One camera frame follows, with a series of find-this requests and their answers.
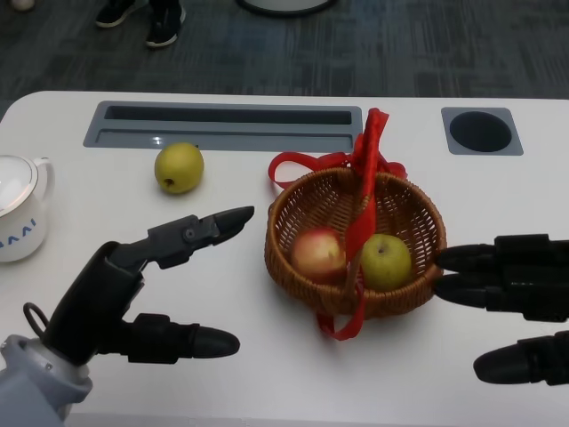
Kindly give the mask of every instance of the green pear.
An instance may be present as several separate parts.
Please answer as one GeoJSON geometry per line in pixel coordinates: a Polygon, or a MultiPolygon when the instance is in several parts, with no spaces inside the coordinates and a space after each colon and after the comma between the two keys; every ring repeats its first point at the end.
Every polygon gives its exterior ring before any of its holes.
{"type": "Polygon", "coordinates": [[[204,174],[204,158],[200,150],[187,142],[169,145],[156,157],[154,175],[160,187],[179,194],[195,188],[204,174]]]}
{"type": "Polygon", "coordinates": [[[374,234],[365,242],[361,267],[366,287],[380,292],[392,291],[411,278],[411,254],[400,238],[374,234]]]}

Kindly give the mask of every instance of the person's foot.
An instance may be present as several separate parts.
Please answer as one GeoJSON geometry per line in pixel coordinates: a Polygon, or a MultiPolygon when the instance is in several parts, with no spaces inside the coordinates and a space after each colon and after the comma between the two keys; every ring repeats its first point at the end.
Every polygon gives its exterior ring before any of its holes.
{"type": "Polygon", "coordinates": [[[95,24],[99,28],[113,28],[123,23],[123,21],[136,11],[144,6],[145,3],[136,0],[108,0],[108,3],[103,7],[95,24]]]}
{"type": "Polygon", "coordinates": [[[164,12],[155,12],[146,45],[154,49],[174,43],[178,39],[181,24],[185,19],[186,11],[181,4],[170,7],[164,12]]]}
{"type": "Polygon", "coordinates": [[[34,0],[12,0],[12,7],[18,12],[27,12],[34,8],[34,0]]]}

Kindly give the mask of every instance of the apple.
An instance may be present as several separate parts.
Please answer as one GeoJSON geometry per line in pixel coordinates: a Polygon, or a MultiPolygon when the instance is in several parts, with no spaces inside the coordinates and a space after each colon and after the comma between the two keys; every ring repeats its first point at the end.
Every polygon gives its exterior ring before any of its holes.
{"type": "Polygon", "coordinates": [[[160,187],[172,194],[195,188],[204,174],[204,158],[200,150],[187,142],[169,145],[156,157],[154,175],[160,187]]]}
{"type": "Polygon", "coordinates": [[[365,242],[360,262],[365,286],[380,292],[398,289],[411,278],[412,263],[403,240],[374,234],[365,242]]]}
{"type": "Polygon", "coordinates": [[[291,265],[315,283],[345,278],[346,250],[340,235],[326,227],[303,231],[294,239],[291,265]]]}

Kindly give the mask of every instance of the robotic arm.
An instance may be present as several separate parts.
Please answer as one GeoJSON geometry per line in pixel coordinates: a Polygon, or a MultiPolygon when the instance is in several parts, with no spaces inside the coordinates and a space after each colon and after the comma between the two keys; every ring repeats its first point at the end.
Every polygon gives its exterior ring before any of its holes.
{"type": "Polygon", "coordinates": [[[51,320],[34,304],[26,304],[24,313],[38,338],[11,335],[0,345],[6,361],[0,372],[2,425],[61,427],[71,404],[82,402],[92,389],[86,363],[95,354],[173,364],[178,358],[237,353],[237,338],[221,330],[178,325],[157,314],[140,314],[133,323],[122,318],[143,287],[142,271],[149,262],[161,269],[181,265],[196,250],[236,236],[253,213],[249,206],[202,219],[192,215],[151,229],[147,238],[130,245],[109,242],[81,271],[51,320]]]}
{"type": "MultiPolygon", "coordinates": [[[[521,313],[526,320],[565,322],[569,317],[569,241],[548,235],[503,236],[494,245],[456,246],[437,265],[456,271],[441,277],[435,293],[488,311],[521,313]]],[[[569,332],[520,340],[474,362],[486,383],[569,383],[569,332]]]]}

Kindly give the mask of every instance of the white cup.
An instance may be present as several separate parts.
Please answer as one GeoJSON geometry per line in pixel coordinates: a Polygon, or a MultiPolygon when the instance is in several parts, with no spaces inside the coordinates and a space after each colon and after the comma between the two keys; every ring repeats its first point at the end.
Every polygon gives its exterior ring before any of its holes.
{"type": "Polygon", "coordinates": [[[32,254],[47,234],[47,203],[55,174],[48,158],[0,156],[0,262],[32,254]],[[45,190],[37,195],[38,168],[45,169],[45,190]]]}

